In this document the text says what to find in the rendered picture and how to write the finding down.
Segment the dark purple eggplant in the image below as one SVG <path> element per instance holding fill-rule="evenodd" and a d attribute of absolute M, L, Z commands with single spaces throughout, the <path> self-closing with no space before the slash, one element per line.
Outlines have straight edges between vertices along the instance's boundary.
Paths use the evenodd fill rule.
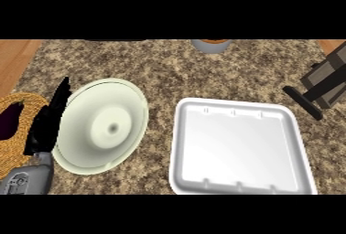
<path fill-rule="evenodd" d="M 7 140 L 18 131 L 24 103 L 13 102 L 0 113 L 0 141 Z"/>

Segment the pale green round plate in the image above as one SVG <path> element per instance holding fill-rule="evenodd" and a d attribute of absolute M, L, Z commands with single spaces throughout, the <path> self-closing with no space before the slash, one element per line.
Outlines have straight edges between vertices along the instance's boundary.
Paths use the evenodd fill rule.
<path fill-rule="evenodd" d="M 77 175 L 96 175 L 132 155 L 145 135 L 149 105 L 132 82 L 92 81 L 68 98 L 53 157 Z"/>

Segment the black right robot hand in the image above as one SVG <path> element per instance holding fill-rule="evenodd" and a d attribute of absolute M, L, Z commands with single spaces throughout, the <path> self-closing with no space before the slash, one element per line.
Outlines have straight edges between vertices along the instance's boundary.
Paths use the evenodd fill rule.
<path fill-rule="evenodd" d="M 288 94 L 291 99 L 296 101 L 296 103 L 302 106 L 302 108 L 306 110 L 309 115 L 313 117 L 316 121 L 322 119 L 322 112 L 313 105 L 313 103 L 307 100 L 307 98 L 303 96 L 303 94 L 297 91 L 297 89 L 291 86 L 285 86 L 282 88 L 284 92 Z"/>

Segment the white square tray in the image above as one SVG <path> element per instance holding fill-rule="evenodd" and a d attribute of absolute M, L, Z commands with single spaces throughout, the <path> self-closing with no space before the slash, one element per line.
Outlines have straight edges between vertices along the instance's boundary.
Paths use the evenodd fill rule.
<path fill-rule="evenodd" d="M 291 110 L 270 103 L 182 99 L 168 184 L 179 195 L 315 195 Z"/>

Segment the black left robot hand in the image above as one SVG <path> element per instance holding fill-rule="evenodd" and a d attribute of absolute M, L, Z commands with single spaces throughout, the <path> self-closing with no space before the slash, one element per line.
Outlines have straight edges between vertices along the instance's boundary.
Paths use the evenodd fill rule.
<path fill-rule="evenodd" d="M 56 87 L 50 103 L 40 108 L 40 112 L 34 118 L 25 140 L 24 155 L 52 152 L 69 96 L 69 78 L 65 78 Z"/>

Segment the woven wicker basket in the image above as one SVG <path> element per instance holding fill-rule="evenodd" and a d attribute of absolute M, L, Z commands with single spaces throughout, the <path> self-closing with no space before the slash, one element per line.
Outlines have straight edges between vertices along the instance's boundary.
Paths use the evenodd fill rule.
<path fill-rule="evenodd" d="M 9 171 L 22 166 L 29 160 L 29 156 L 24 155 L 27 134 L 40 108 L 49 104 L 46 99 L 35 93 L 12 93 L 0 98 L 0 111 L 15 101 L 24 102 L 24 110 L 19 116 L 16 133 L 7 140 L 0 141 L 0 180 L 7 176 Z"/>

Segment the grey cup with orange top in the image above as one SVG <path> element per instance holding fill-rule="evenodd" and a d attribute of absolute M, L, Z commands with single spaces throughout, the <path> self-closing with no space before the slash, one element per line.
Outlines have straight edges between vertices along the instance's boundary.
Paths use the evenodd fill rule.
<path fill-rule="evenodd" d="M 191 42 L 195 48 L 207 54 L 222 53 L 228 49 L 228 46 L 231 44 L 229 39 L 222 39 L 222 40 L 192 39 Z"/>

